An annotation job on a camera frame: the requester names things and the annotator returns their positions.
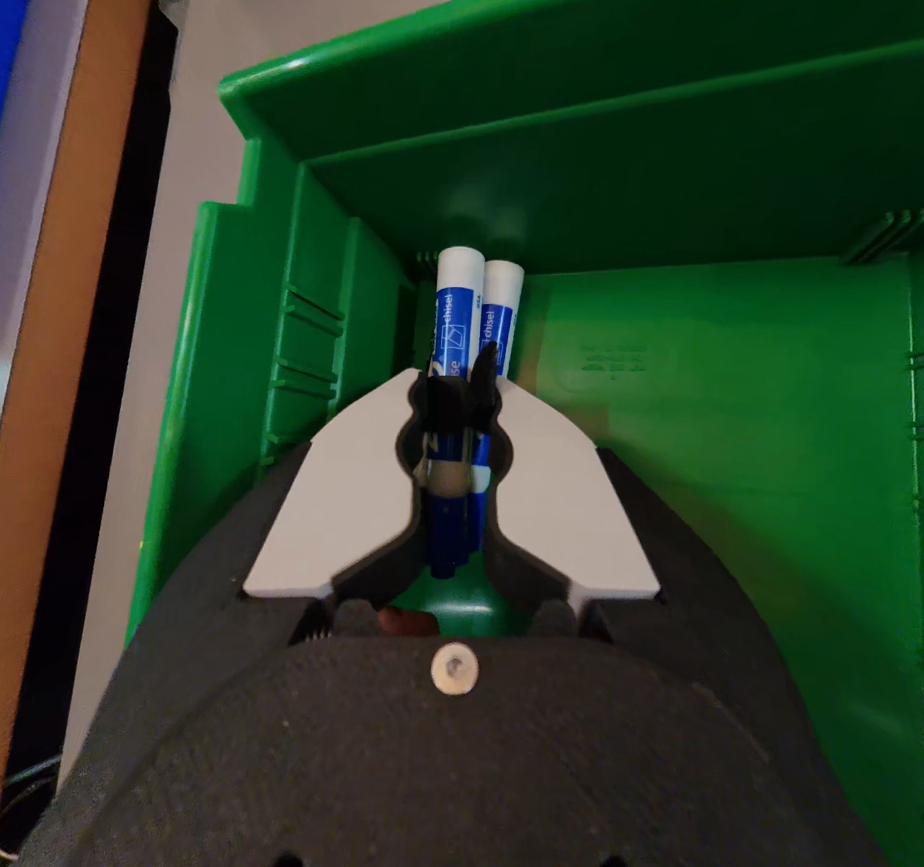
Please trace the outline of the white desk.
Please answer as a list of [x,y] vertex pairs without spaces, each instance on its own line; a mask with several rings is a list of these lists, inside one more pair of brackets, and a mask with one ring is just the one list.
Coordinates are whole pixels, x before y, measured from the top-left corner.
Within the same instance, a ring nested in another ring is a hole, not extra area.
[[188,0],[59,785],[122,653],[196,216],[233,202],[244,139],[216,93],[249,66],[449,0]]

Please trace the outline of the wooden-edged grey desk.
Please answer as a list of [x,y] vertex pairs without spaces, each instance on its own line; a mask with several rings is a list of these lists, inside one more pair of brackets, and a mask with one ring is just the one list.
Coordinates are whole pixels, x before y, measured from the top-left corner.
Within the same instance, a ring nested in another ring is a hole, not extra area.
[[153,0],[87,0],[2,412],[6,768]]

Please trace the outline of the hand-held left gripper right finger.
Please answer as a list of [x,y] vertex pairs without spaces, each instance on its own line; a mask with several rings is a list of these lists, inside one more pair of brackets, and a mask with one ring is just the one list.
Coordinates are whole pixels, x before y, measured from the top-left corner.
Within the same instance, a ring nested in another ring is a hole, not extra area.
[[485,572],[534,611],[560,600],[645,600],[661,585],[593,441],[506,378],[491,430]]

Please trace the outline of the person's left hand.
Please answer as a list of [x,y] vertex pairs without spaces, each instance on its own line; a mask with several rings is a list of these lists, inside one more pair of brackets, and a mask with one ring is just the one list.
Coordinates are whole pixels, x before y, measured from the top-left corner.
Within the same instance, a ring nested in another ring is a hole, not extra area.
[[378,621],[383,633],[390,637],[429,638],[440,634],[438,620],[425,611],[384,607],[378,612]]

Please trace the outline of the blue dry erase marker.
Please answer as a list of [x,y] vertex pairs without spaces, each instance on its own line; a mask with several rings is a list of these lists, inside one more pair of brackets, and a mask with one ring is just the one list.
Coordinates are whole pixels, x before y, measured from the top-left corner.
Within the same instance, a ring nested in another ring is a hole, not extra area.
[[[490,342],[497,347],[496,375],[508,375],[517,312],[523,288],[524,269],[509,261],[493,260],[485,265],[479,350]],[[488,457],[491,435],[476,432],[473,436],[471,488],[467,502],[468,554],[482,550],[487,490],[491,482]]]
[[426,452],[427,561],[447,581],[468,562],[467,502],[472,429],[467,396],[478,356],[485,261],[463,246],[438,255],[433,353],[428,369]]

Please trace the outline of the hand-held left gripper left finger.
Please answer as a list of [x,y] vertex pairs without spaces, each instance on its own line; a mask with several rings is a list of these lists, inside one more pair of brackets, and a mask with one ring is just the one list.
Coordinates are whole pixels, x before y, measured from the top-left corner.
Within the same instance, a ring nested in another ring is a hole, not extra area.
[[354,401],[311,439],[245,580],[258,598],[345,596],[419,513],[413,462],[399,448],[414,416],[406,369]]

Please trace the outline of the green plastic bin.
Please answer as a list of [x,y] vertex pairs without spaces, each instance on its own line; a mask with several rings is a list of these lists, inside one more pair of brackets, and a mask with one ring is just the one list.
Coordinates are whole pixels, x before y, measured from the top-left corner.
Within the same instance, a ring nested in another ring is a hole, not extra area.
[[526,271],[514,378],[726,563],[922,865],[922,0],[452,0],[225,77],[127,638],[294,445]]

